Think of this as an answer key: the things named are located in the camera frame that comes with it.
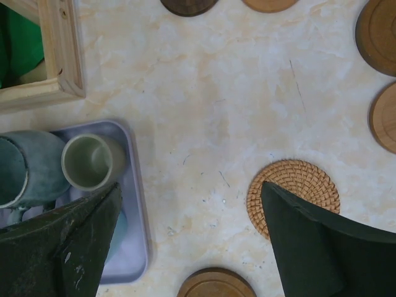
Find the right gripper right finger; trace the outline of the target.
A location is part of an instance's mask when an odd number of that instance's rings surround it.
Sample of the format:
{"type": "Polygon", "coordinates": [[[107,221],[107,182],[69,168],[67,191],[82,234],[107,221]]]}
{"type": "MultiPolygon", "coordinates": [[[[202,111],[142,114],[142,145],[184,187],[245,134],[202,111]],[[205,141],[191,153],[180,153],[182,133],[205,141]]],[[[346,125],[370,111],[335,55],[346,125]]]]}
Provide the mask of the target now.
{"type": "Polygon", "coordinates": [[[270,182],[262,205],[285,296],[395,296],[395,233],[270,182]]]}

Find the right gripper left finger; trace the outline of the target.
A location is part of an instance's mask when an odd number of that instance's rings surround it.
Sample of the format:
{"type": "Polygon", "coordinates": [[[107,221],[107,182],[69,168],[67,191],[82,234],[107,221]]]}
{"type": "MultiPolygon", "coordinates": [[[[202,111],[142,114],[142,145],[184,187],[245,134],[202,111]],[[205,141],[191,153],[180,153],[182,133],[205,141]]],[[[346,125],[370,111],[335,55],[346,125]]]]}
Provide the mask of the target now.
{"type": "Polygon", "coordinates": [[[114,183],[1,228],[1,296],[95,296],[121,206],[114,183]]]}

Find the light blue mug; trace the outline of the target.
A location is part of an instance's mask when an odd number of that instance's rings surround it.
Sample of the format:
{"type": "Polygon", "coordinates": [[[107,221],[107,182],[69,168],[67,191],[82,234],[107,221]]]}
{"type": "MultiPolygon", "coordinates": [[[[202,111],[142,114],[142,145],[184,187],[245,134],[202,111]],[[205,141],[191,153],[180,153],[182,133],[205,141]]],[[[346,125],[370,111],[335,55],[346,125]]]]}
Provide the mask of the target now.
{"type": "Polygon", "coordinates": [[[123,211],[120,211],[120,214],[118,216],[118,220],[116,222],[116,226],[114,229],[113,237],[111,239],[108,255],[105,260],[106,264],[118,252],[118,250],[121,246],[121,243],[123,242],[123,240],[127,234],[127,228],[128,228],[128,224],[127,224],[126,215],[123,211]]]}

